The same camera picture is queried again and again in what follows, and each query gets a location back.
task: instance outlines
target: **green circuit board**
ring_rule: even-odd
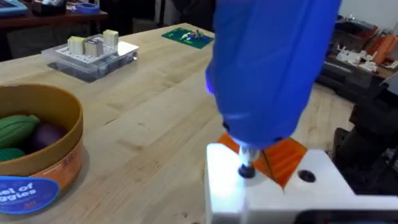
[[[184,28],[176,28],[168,33],[163,34],[162,37],[180,42],[181,44],[189,45],[191,47],[196,47],[198,49],[204,48],[204,46],[208,45],[214,40],[214,38],[208,37],[206,35],[202,35],[200,38],[188,39],[188,37],[184,37],[184,35],[187,33],[195,33],[195,31]]]

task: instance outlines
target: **plastic tray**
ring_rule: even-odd
[[[102,34],[90,38],[102,39]],[[138,46],[119,41],[117,49],[98,58],[89,55],[68,54],[68,45],[63,44],[43,50],[49,67],[86,82],[93,82],[137,59]]]

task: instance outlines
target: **cardboard bowl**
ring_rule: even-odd
[[[80,156],[83,112],[75,96],[48,85],[5,85],[0,86],[0,105],[0,118],[12,114],[33,114],[41,120],[60,125],[68,131],[63,138],[49,147],[18,159],[0,162],[0,175],[38,176],[43,170],[48,170],[49,167],[65,159],[67,162],[72,160],[73,156],[76,159],[76,153],[70,155],[72,150],[78,151],[77,155]],[[56,179],[59,172],[52,175],[54,178],[51,176],[48,178]]]

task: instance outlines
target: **workbench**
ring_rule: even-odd
[[[332,58],[332,59],[336,59],[336,55],[331,55],[329,57]],[[350,64],[348,62],[345,62],[345,61],[341,61],[341,62],[346,63],[347,65],[355,66],[355,65],[352,65],[352,64]],[[359,66],[357,68],[363,70],[364,72],[368,72],[368,73],[370,73],[370,74],[372,74],[374,76],[377,76],[377,77],[380,77],[380,78],[383,78],[383,79],[390,78],[391,76],[393,76],[393,74],[396,73],[393,69],[384,68],[384,67],[382,67],[380,65],[377,66],[378,73],[369,72],[366,69],[363,69],[363,68],[361,68]]]
[[[176,27],[197,29],[121,37],[140,47],[138,60],[93,83],[48,68],[41,55],[0,63],[0,84],[64,88],[80,99],[85,120],[84,164],[71,191],[33,215],[0,215],[0,223],[205,223],[205,149],[224,129],[205,91],[211,45],[161,37]],[[351,128],[352,107],[315,85],[293,138],[330,150],[335,129]]]

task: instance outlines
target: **green toy vegetable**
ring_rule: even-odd
[[[39,123],[40,120],[34,115],[13,115],[0,119],[0,149],[18,146]]]
[[[24,155],[24,151],[17,148],[0,149],[0,162],[17,159]]]

